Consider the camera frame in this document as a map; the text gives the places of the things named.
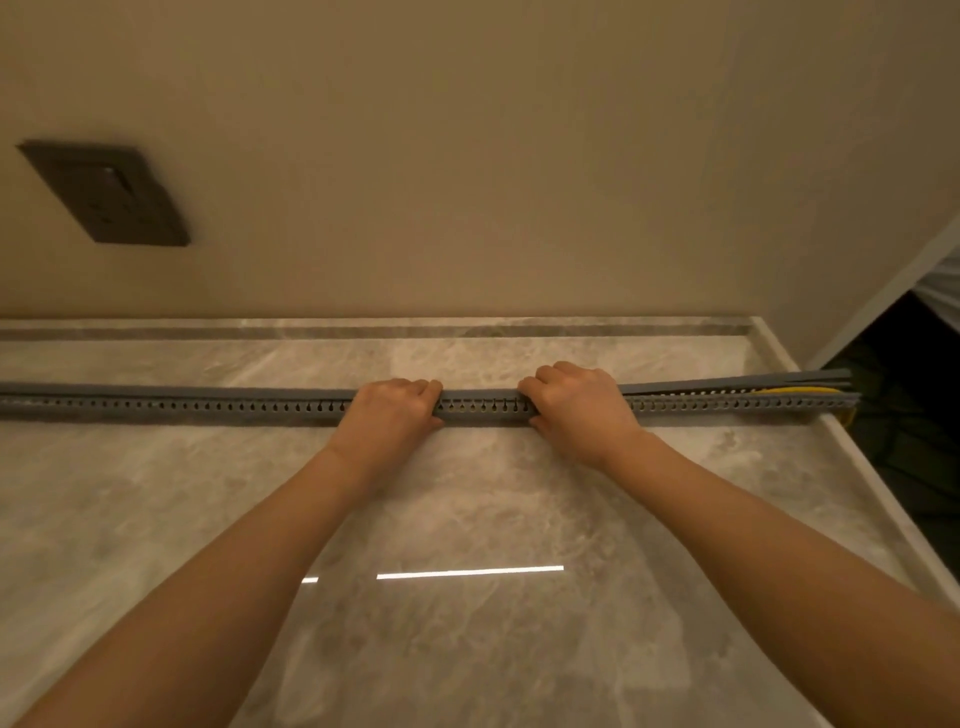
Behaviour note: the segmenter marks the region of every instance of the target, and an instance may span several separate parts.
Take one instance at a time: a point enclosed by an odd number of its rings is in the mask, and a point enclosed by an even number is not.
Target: white door frame
[[[820,369],[857,334],[868,327],[874,319],[889,308],[900,296],[909,291],[923,276],[943,260],[953,249],[960,247],[960,215],[924,245],[906,267],[900,270],[886,285],[870,298],[850,320],[843,325],[829,343],[806,362],[806,369]]]

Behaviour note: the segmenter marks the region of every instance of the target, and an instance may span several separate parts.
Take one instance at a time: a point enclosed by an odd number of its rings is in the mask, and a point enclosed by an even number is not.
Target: yellow cable
[[[755,394],[779,394],[780,392],[826,392],[828,394],[838,393],[839,389],[833,387],[773,387],[771,389],[758,389]]]
[[[833,387],[773,387],[771,389],[757,390],[755,394],[789,394],[790,392],[822,392],[833,394],[839,391],[839,389],[834,389]],[[841,412],[834,412],[833,414],[843,427],[849,427],[853,424],[853,418],[856,417],[856,407]]]

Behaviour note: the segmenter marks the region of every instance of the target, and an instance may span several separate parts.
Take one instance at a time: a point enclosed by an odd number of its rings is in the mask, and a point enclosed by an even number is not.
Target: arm
[[[442,425],[441,389],[361,388],[326,448],[120,619],[16,728],[226,726],[324,544]]]
[[[606,372],[557,362],[519,388],[534,427],[670,529],[837,728],[960,725],[956,614],[643,430]]]

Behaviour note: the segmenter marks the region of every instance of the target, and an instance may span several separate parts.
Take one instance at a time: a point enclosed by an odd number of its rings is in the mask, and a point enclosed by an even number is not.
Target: gray marble tile
[[[0,378],[510,386],[556,358],[638,381],[756,365],[744,336],[7,342]],[[909,583],[816,428],[655,427]],[[0,724],[329,432],[0,423]],[[821,725],[663,527],[529,429],[439,432],[311,573],[238,727]]]

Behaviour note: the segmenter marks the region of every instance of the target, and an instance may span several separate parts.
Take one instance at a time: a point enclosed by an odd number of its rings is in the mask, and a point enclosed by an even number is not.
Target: wall switch plate
[[[18,149],[98,243],[190,242],[170,196],[135,149],[44,141]]]

